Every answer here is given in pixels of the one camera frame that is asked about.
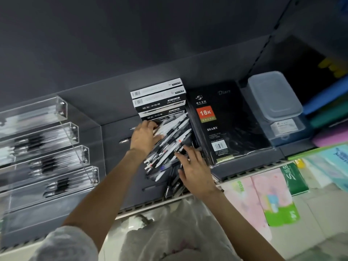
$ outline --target plastic container lid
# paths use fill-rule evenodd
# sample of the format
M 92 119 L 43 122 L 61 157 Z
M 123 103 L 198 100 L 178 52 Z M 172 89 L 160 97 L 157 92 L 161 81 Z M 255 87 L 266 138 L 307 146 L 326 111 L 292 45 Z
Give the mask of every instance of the plastic container lid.
M 303 112 L 302 104 L 279 71 L 253 75 L 248 79 L 248 86 L 268 121 L 293 118 Z

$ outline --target orange label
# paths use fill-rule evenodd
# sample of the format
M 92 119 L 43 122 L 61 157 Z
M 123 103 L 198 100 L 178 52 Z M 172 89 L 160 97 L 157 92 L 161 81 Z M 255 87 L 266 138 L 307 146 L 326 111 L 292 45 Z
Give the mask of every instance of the orange label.
M 215 114 L 214 114 L 212 107 L 210 105 L 205 106 L 205 107 L 201 107 L 201 108 L 197 108 L 196 111 L 198 113 L 198 116 L 200 118 L 201 123 L 216 120 Z

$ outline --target floor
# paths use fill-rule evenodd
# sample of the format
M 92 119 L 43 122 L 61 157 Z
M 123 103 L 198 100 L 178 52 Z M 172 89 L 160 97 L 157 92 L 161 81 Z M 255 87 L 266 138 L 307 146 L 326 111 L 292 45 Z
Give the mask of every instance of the floor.
M 311 190 L 309 193 L 293 197 L 301 219 L 299 222 L 282 227 L 271 228 L 271 244 L 285 258 L 289 259 L 304 250 L 324 241 L 340 232 L 348 231 L 348 193 L 339 190 L 334 184 L 324 189 Z M 166 206 L 173 210 L 177 203 Z M 158 219 L 162 209 L 145 213 L 149 218 Z M 141 227 L 138 218 L 131 217 L 116 220 L 99 255 L 101 261 L 116 261 L 129 229 Z M 28 260 L 35 249 L 36 243 L 0 255 L 1 261 Z

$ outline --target right hand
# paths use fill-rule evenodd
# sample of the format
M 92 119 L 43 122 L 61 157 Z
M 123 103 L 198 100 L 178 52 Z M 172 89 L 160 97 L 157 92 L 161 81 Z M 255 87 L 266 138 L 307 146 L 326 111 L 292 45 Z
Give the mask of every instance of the right hand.
M 180 153 L 175 153 L 175 156 L 184 167 L 184 171 L 179 169 L 179 176 L 185 187 L 200 200 L 219 191 L 215 186 L 210 168 L 200 152 L 186 145 L 184 145 L 184 149 L 188 153 L 190 160 Z

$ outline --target left hand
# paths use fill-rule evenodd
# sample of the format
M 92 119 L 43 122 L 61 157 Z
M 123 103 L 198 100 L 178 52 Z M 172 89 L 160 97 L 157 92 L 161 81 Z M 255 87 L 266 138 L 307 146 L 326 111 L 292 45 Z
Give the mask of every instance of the left hand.
M 131 150 L 140 151 L 144 159 L 154 148 L 154 145 L 163 138 L 163 135 L 154 137 L 154 128 L 156 126 L 155 122 L 145 120 L 134 129 L 130 148 Z

